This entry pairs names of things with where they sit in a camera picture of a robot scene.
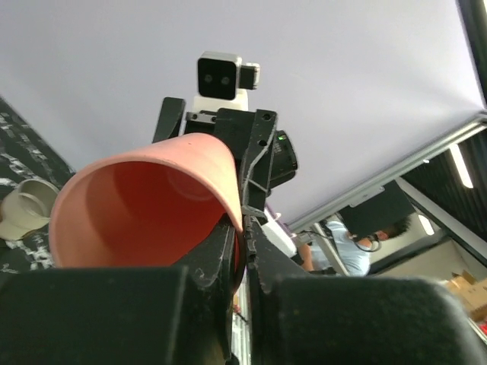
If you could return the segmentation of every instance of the dark hair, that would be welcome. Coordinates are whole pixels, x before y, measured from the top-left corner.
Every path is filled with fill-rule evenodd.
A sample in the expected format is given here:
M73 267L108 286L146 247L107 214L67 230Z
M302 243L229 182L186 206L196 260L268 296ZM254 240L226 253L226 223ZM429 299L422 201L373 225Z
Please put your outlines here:
M408 231L410 227L411 227L411 217L408 216L401 219L400 221L397 221L392 226L386 228L385 230L383 230L383 232L385 232L389 237L389 239L391 239L403 235Z

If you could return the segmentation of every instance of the ceiling light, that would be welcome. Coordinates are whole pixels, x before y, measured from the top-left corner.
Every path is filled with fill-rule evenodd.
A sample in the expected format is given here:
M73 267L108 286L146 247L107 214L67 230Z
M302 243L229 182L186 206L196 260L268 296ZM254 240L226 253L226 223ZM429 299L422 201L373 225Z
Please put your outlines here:
M423 229L425 230L426 234L429 236L434 235L434 229L433 226L431 225L430 220L427 219L427 217L425 217L424 215L418 214L418 216L419 216L419 221L421 222L421 225L423 226Z
M452 144L450 146L450 152L451 156L454 158L455 166L457 167L458 175L462 180L462 184L464 184L465 187L472 189L472 180L470 179L469 171L466 169L466 164L463 160L462 152L460 151L458 144Z

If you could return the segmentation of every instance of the black and white patterned surface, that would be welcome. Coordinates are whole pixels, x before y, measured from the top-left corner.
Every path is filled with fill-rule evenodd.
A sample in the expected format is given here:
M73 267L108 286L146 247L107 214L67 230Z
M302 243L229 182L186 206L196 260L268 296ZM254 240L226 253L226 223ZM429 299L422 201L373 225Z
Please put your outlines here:
M25 179L61 188L74 171L0 98L0 201ZM0 284L9 275L51 268L47 227L19 241L0 240Z

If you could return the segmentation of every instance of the white t-shirt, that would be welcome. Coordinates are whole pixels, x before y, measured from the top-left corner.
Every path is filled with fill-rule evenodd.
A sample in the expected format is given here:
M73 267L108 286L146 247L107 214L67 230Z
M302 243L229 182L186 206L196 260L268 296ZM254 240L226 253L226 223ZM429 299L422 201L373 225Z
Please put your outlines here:
M328 222L326 226L332 231L338 254L350 276L365 276L371 268L371 253L359 249L347 237L347 228L342 222ZM311 245L311 257L315 270L331 267L325 254L317 243Z

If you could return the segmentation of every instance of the white mug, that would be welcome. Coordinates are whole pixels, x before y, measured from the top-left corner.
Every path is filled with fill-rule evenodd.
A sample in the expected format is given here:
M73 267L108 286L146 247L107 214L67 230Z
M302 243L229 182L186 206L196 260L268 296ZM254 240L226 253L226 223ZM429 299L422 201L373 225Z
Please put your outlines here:
M45 180L21 182L0 205L0 238L21 240L48 224L58 194L59 190Z

